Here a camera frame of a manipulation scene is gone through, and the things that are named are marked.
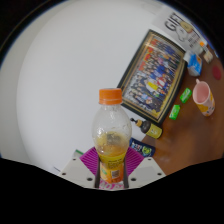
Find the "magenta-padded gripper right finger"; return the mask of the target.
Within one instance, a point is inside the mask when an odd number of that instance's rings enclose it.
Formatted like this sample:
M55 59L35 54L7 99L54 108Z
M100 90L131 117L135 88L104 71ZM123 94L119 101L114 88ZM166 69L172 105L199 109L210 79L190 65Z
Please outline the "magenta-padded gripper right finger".
M125 156L124 188L143 187L165 177L165 173L152 157L143 157L129 148Z

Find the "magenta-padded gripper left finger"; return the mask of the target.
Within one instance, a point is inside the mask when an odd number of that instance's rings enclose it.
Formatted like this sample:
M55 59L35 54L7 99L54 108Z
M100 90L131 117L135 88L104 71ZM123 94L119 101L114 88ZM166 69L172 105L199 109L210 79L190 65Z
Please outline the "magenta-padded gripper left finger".
M84 188L98 188L100 182L100 161L95 148L89 149L80 157L74 156L58 174Z

